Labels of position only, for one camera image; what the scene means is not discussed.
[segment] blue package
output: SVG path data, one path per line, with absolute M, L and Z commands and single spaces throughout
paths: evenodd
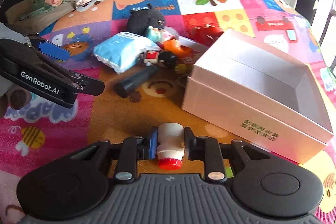
M 94 56 L 121 74 L 133 67 L 144 51 L 159 51 L 160 47 L 147 37 L 120 32 L 93 49 Z

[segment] green cloth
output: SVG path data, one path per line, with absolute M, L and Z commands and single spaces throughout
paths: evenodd
M 55 6 L 45 3 L 44 0 L 33 0 L 33 5 L 31 9 L 24 15 L 19 16 L 17 20 L 22 21 L 25 19 L 33 18 L 46 12 L 52 11 L 53 9 L 55 9 Z

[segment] red bottle cap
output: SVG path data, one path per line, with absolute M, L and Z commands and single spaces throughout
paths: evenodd
M 176 159 L 161 159 L 159 160 L 159 167 L 165 170 L 177 170 L 182 166 L 182 160 Z

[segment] white box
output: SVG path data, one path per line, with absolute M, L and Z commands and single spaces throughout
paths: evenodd
M 194 65 L 182 108 L 301 164 L 334 136 L 309 67 L 233 30 Z

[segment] toy figure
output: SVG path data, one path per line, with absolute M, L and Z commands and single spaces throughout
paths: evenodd
M 196 42 L 210 47 L 223 33 L 222 28 L 206 24 L 204 26 L 194 27 L 191 32 L 191 38 Z
M 169 51 L 147 51 L 140 55 L 139 60 L 146 66 L 158 64 L 160 67 L 172 69 L 176 66 L 177 56 Z
M 149 26 L 163 30 L 166 26 L 163 14 L 154 9 L 151 4 L 147 4 L 148 9 L 131 10 L 131 16 L 127 21 L 127 31 L 145 36 Z
M 170 51 L 179 58 L 184 58 L 192 52 L 192 48 L 181 46 L 180 42 L 176 39 L 164 41 L 163 47 L 165 51 Z
M 153 26 L 149 26 L 147 28 L 145 32 L 145 37 L 149 38 L 155 43 L 157 42 L 163 43 L 164 41 L 167 41 L 173 38 L 168 31 L 159 30 L 157 28 L 154 28 Z

